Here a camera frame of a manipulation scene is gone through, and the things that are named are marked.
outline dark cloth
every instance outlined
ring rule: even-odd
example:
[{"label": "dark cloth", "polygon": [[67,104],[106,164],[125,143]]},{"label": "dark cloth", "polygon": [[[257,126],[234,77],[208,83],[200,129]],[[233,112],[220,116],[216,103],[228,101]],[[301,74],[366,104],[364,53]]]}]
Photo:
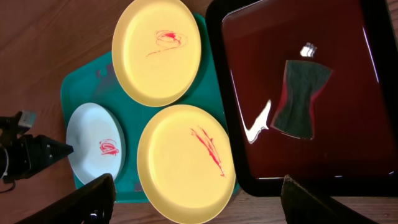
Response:
[{"label": "dark cloth", "polygon": [[327,83],[331,69],[315,62],[288,60],[284,84],[287,101],[275,115],[274,127],[292,136],[310,139],[313,124],[310,116],[311,97]]}]

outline cable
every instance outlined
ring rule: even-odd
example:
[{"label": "cable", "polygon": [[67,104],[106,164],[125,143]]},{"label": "cable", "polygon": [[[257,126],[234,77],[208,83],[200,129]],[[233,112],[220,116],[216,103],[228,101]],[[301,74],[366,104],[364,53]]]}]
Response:
[{"label": "cable", "polygon": [[7,152],[6,148],[3,148],[3,149],[4,149],[4,153],[6,153],[6,169],[2,173],[2,176],[0,179],[2,179],[4,176],[7,176],[8,164],[9,164],[8,152]]},{"label": "cable", "polygon": [[3,190],[2,192],[0,192],[0,194],[10,192],[10,191],[14,190],[14,188],[15,188],[15,180],[12,181],[12,187],[10,187],[10,189]]},{"label": "cable", "polygon": [[[4,176],[7,176],[8,165],[9,165],[8,152],[7,152],[6,148],[3,148],[3,149],[4,149],[4,153],[6,154],[6,169],[5,169],[4,172],[2,173],[2,176],[1,176],[0,179],[3,179]],[[6,193],[6,192],[10,192],[10,191],[14,190],[15,185],[16,185],[16,184],[15,184],[15,180],[12,180],[12,186],[11,186],[8,190],[0,191],[0,194]]]}]

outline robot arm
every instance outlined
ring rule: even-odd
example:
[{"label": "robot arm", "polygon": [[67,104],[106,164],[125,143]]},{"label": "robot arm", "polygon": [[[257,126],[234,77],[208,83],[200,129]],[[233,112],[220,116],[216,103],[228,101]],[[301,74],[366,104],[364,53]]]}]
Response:
[{"label": "robot arm", "polygon": [[0,117],[0,176],[4,183],[28,179],[73,152],[71,146],[46,136],[24,134],[35,117],[32,111]]}]

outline yellow plate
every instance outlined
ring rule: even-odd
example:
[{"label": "yellow plate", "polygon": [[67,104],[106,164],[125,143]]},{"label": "yellow plate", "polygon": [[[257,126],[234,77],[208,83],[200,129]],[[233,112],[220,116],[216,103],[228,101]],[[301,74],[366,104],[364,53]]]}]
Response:
[{"label": "yellow plate", "polygon": [[200,54],[197,23],[179,0],[135,0],[113,35],[112,61],[119,83],[146,106],[179,99],[197,74]]},{"label": "yellow plate", "polygon": [[177,223],[203,223],[226,206],[235,184],[228,135],[194,106],[157,113],[138,145],[137,168],[149,201]]}]

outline white plate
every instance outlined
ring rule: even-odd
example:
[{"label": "white plate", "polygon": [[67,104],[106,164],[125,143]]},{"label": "white plate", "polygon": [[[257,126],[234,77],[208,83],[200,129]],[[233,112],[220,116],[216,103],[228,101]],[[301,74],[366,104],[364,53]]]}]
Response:
[{"label": "white plate", "polygon": [[105,173],[116,179],[123,167],[123,131],[113,114],[100,105],[85,103],[73,112],[67,144],[74,150],[70,165],[83,184]]}]

